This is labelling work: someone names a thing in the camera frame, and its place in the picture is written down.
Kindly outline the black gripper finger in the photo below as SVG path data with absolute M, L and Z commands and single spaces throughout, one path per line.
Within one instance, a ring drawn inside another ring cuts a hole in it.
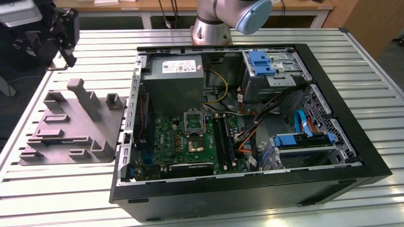
M 37 57 L 41 41 L 39 31 L 21 31 L 16 35 L 13 46 L 17 50 L 24 50 L 31 56 Z
M 55 9 L 55 19 L 51 28 L 51 41 L 67 62 L 68 67 L 76 64 L 72 54 L 79 42 L 79 11 L 73 8 Z

